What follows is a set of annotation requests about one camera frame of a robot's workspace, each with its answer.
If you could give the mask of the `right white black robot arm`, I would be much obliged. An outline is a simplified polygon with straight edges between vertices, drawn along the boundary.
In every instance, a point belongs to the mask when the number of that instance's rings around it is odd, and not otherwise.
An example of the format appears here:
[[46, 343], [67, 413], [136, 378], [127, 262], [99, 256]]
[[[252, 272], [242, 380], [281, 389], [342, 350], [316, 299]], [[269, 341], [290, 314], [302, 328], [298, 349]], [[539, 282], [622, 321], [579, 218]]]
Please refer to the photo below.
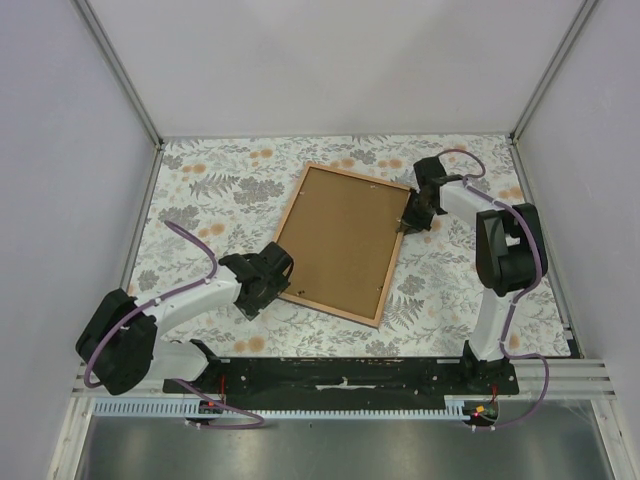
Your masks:
[[400, 219], [403, 234], [429, 230], [434, 218], [453, 214], [475, 231], [475, 267], [484, 287], [475, 329], [463, 347], [458, 381], [467, 392], [483, 392], [494, 371], [512, 358], [506, 340], [520, 299], [537, 288], [548, 259], [537, 208], [508, 205], [472, 185], [486, 174], [449, 174], [440, 156], [413, 165], [417, 187]]

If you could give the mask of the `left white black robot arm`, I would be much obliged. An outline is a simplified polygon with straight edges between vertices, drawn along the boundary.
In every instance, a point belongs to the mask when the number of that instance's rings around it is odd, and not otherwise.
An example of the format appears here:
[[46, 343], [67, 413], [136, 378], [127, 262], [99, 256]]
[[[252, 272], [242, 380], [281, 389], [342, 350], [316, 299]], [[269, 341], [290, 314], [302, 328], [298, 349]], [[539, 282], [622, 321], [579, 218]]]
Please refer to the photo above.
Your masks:
[[85, 386], [121, 395], [144, 380], [187, 381], [198, 392], [219, 384], [218, 357], [201, 340], [169, 342], [163, 336], [187, 321], [233, 306], [256, 318], [290, 285], [293, 258], [279, 245], [213, 260], [204, 277], [141, 300], [119, 288], [101, 301], [76, 341], [86, 363]]

